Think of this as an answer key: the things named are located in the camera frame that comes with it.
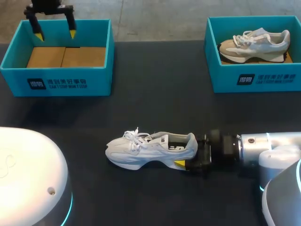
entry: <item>beige sneaker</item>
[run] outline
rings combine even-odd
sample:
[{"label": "beige sneaker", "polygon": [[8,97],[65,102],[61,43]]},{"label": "beige sneaker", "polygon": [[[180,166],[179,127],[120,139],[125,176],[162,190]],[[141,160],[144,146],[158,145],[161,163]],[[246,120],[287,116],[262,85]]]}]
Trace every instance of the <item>beige sneaker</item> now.
[{"label": "beige sneaker", "polygon": [[246,31],[243,35],[223,41],[218,50],[220,55],[235,63],[244,63],[252,57],[271,62],[284,62],[284,53],[290,45],[290,33],[269,33],[263,28]]}]

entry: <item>concrete floor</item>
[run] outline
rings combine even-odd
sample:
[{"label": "concrete floor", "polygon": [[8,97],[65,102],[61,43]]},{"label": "concrete floor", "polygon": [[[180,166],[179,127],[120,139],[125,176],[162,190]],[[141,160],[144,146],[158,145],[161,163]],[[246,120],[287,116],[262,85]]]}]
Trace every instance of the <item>concrete floor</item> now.
[{"label": "concrete floor", "polygon": [[[0,0],[0,43],[10,42],[30,2]],[[78,19],[111,19],[118,41],[203,39],[209,16],[301,15],[301,0],[63,0],[62,4],[74,5]]]}]

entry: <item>black table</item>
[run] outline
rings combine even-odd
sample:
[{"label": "black table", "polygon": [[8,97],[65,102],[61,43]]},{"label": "black table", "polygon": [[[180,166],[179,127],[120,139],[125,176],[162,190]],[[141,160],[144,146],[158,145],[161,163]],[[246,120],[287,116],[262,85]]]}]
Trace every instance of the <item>black table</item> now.
[{"label": "black table", "polygon": [[257,226],[253,179],[227,170],[203,180],[155,163],[128,171],[107,161],[106,144],[137,126],[148,133],[301,131],[299,98],[214,94],[203,41],[117,42],[110,97],[14,98],[1,76],[0,126],[38,131],[61,148],[74,226]]}]

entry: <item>sneaker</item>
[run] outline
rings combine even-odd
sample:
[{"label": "sneaker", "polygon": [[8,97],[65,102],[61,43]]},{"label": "sneaker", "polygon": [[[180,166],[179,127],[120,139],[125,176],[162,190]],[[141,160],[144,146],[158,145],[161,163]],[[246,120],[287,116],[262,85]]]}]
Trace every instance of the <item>sneaker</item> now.
[{"label": "sneaker", "polygon": [[263,28],[246,31],[222,42],[218,49],[220,54],[235,63],[244,63],[252,57],[271,62],[284,62],[284,53],[290,45],[290,33],[269,33]]},{"label": "sneaker", "polygon": [[198,143],[195,136],[159,132],[155,134],[126,131],[123,137],[112,140],[105,151],[115,165],[128,170],[138,170],[150,161],[160,161],[166,166],[183,170],[174,161],[195,156]]}]

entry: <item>shoe heel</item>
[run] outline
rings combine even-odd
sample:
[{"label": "shoe heel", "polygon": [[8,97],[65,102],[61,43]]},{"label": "shoe heel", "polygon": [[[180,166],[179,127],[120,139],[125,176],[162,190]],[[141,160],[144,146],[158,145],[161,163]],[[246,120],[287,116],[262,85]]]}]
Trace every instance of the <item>shoe heel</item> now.
[{"label": "shoe heel", "polygon": [[259,58],[270,62],[284,62],[284,54],[261,54]]}]

